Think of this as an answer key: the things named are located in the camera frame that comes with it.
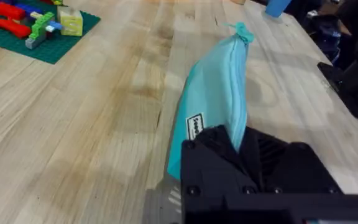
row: green lego baseplate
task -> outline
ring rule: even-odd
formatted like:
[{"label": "green lego baseplate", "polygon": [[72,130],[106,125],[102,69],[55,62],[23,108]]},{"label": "green lego baseplate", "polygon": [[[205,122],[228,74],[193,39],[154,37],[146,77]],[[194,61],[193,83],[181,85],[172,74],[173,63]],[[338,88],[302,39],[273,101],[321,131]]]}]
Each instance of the green lego baseplate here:
[{"label": "green lego baseplate", "polygon": [[[52,12],[55,14],[55,20],[57,21],[57,6],[47,4],[39,0],[18,0],[17,2],[42,9],[44,13]],[[84,22],[84,36],[100,21],[100,18],[85,12],[81,12],[81,14]],[[9,31],[0,29],[0,47],[51,64],[58,62],[81,38],[82,37],[61,35],[60,31],[56,30],[38,47],[28,49],[25,46],[25,38],[18,39]]]}]

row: wooden tabletop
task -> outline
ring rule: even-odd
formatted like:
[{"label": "wooden tabletop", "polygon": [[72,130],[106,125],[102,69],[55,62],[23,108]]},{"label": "wooden tabletop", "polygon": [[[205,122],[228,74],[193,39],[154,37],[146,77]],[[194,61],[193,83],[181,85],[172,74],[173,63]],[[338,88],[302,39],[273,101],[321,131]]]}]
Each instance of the wooden tabletop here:
[{"label": "wooden tabletop", "polygon": [[67,0],[102,18],[57,64],[0,49],[0,223],[170,223],[170,133],[191,66],[245,22],[249,125],[304,141],[358,193],[358,120],[288,15],[216,0]]}]

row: blue object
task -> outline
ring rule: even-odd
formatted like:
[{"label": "blue object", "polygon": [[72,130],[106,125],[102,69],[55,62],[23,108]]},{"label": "blue object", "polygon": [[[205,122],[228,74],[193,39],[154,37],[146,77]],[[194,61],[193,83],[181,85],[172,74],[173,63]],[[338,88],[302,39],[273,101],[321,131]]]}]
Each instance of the blue object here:
[{"label": "blue object", "polygon": [[39,9],[39,8],[36,8],[36,7],[33,7],[33,6],[29,6],[29,5],[26,5],[26,4],[23,4],[23,3],[17,3],[15,4],[15,7],[19,7],[21,9],[23,9],[25,11],[25,15],[27,17],[30,16],[31,12],[36,12],[36,13],[39,13],[39,14],[42,14],[42,9]]},{"label": "blue object", "polygon": [[266,13],[278,18],[290,2],[291,0],[270,0],[266,6]]},{"label": "blue object", "polygon": [[61,25],[60,23],[58,22],[54,22],[54,21],[49,21],[49,25],[54,27],[55,29],[58,29],[58,30],[62,30],[63,29],[63,25]]},{"label": "blue object", "polygon": [[167,171],[180,178],[181,143],[204,128],[223,124],[238,152],[247,123],[245,64],[254,36],[243,23],[191,69],[181,96]]},{"label": "blue object", "polygon": [[14,4],[15,0],[0,0],[0,2],[4,2],[4,3],[7,3],[7,4]]}]

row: screw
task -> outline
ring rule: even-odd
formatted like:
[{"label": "screw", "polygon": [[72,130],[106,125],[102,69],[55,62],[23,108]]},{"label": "screw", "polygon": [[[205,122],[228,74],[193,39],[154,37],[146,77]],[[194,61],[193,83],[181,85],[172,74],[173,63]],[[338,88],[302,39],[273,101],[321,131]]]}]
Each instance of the screw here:
[{"label": "screw", "polygon": [[187,149],[194,149],[196,144],[193,141],[185,141],[184,145]]},{"label": "screw", "polygon": [[190,196],[197,197],[201,193],[201,190],[198,186],[189,186],[187,187],[187,194]]},{"label": "screw", "polygon": [[329,192],[330,194],[337,194],[337,193],[338,193],[338,191],[337,191],[334,187],[330,187],[330,188],[328,189],[328,192]]},{"label": "screw", "polygon": [[283,190],[280,187],[275,187],[274,188],[274,193],[280,194],[280,193],[283,193]]},{"label": "screw", "polygon": [[255,189],[253,187],[243,186],[242,187],[242,193],[244,193],[244,194],[254,194]]}]

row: red lego brick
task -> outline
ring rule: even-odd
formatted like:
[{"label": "red lego brick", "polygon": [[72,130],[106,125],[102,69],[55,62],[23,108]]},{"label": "red lego brick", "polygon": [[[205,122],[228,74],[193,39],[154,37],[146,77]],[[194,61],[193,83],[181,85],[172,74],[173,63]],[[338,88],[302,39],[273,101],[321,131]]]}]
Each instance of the red lego brick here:
[{"label": "red lego brick", "polygon": [[25,17],[25,10],[0,2],[0,16],[6,16],[9,19],[22,20]]},{"label": "red lego brick", "polygon": [[7,19],[0,19],[0,28],[11,31],[16,37],[23,38],[31,34],[30,27],[25,25],[17,24]]}]

